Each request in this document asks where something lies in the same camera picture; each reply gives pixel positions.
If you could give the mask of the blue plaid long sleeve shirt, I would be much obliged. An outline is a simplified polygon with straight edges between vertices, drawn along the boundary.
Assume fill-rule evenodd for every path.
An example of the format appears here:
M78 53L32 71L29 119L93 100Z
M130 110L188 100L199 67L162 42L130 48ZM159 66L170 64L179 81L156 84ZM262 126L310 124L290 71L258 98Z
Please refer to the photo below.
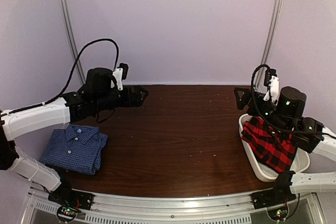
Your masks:
M53 130L40 162L94 175L101 167L101 151L107 141L108 136L98 127L69 124Z

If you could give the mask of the dark shirt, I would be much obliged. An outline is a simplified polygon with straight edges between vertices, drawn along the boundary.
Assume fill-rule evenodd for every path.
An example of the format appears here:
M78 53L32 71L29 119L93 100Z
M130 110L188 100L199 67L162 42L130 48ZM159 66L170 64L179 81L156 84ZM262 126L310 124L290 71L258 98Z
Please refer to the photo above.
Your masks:
M57 166L50 165L50 164L45 164L45 166L47 166L50 169L55 170L57 173L60 173L60 174L63 173L63 172L66 172L66 170L61 168L61 167L57 167Z

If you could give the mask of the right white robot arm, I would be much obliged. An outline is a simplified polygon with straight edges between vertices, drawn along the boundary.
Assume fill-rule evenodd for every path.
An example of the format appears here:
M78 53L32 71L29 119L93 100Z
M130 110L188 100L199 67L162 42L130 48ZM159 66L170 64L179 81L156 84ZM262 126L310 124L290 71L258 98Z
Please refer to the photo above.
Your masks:
M284 87L278 96L235 88L241 138L258 179L274 182L272 203L300 193L335 192L335 169L309 170L311 157L335 162L335 133L323 123L303 116L306 95Z

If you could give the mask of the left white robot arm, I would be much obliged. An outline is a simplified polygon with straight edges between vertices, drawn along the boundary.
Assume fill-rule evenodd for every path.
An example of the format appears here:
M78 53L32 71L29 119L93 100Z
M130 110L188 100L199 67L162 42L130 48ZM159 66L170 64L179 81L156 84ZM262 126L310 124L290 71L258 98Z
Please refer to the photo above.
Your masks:
M54 192L64 205L71 205L76 197L60 175L36 159L16 148L14 140L46 127L74 123L101 111L118 107L142 106L149 92L142 86L123 86L128 66L115 70L90 69L85 84L75 92L60 94L51 101L26 108L7 110L1 114L1 170L13 171L27 180Z

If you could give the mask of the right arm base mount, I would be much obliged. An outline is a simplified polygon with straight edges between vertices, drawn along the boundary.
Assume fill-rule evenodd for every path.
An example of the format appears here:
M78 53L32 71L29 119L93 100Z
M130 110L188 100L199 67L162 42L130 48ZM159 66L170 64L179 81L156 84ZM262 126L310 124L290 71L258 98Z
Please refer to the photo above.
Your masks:
M277 223L286 221L290 216L289 202L296 200L297 196L283 189L271 188L251 194L254 209L266 209L270 220Z

